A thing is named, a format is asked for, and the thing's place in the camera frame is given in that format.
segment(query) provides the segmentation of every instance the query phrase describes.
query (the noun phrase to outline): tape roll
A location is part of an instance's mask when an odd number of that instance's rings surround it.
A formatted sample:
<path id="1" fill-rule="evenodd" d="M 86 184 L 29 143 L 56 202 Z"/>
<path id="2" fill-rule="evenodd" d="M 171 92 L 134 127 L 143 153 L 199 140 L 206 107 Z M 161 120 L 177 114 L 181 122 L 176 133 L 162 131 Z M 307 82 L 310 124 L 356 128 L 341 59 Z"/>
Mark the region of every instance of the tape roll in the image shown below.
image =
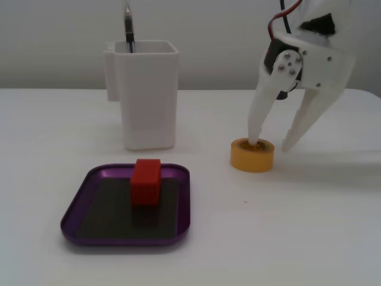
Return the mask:
<path id="1" fill-rule="evenodd" d="M 273 168 L 274 150 L 274 145 L 266 140 L 251 145 L 247 138 L 237 139 L 232 143 L 230 164 L 245 172 L 267 172 Z"/>

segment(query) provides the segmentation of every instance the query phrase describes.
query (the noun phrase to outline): white cup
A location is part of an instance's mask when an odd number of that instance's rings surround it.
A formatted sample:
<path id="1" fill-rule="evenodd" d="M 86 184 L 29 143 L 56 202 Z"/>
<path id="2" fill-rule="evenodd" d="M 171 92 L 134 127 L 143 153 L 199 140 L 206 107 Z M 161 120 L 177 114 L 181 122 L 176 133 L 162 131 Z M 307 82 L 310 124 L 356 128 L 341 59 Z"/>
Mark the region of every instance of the white cup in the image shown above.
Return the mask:
<path id="1" fill-rule="evenodd" d="M 167 41 L 106 43 L 109 101 L 120 101 L 126 149 L 170 148 L 176 131 L 179 52 Z"/>

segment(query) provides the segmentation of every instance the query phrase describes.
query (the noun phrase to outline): red cube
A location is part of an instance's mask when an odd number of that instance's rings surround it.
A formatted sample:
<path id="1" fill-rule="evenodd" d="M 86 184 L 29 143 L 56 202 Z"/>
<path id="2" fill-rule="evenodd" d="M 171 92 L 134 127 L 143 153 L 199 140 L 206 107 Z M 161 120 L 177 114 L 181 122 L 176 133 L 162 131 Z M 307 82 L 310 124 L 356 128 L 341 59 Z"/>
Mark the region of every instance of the red cube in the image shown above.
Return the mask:
<path id="1" fill-rule="evenodd" d="M 161 187 L 159 159 L 138 159 L 130 181 L 133 206 L 157 206 Z"/>

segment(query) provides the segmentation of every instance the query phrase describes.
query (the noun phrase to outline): background wall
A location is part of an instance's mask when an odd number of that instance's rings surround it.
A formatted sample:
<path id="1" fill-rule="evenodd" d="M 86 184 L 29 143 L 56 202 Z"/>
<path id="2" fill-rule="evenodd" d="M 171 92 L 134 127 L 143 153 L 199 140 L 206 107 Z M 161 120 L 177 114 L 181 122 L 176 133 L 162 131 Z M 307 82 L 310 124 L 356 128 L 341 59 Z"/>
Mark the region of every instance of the background wall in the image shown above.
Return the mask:
<path id="1" fill-rule="evenodd" d="M 1 0 L 0 87 L 104 88 L 104 42 L 124 39 L 123 0 Z M 254 89 L 279 0 L 130 0 L 137 39 L 181 52 L 180 89 Z M 350 87 L 381 95 L 381 1 L 354 0 L 334 42 L 357 55 Z"/>

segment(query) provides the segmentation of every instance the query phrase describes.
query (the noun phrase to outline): white table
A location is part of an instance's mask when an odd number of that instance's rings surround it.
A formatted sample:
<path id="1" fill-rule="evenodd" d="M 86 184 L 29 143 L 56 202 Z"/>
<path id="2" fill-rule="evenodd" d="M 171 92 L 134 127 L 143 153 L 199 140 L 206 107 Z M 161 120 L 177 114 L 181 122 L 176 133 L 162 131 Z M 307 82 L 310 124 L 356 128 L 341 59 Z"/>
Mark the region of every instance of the white table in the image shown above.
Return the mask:
<path id="1" fill-rule="evenodd" d="M 123 150 L 105 91 L 0 90 L 1 285 L 381 285 L 381 99 L 347 90 L 292 151 L 301 91 L 262 138 L 274 169 L 240 172 L 252 91 L 180 91 L 172 150 Z M 167 248 L 79 248 L 60 220 L 87 172 L 160 158 L 191 175 L 188 236 Z"/>

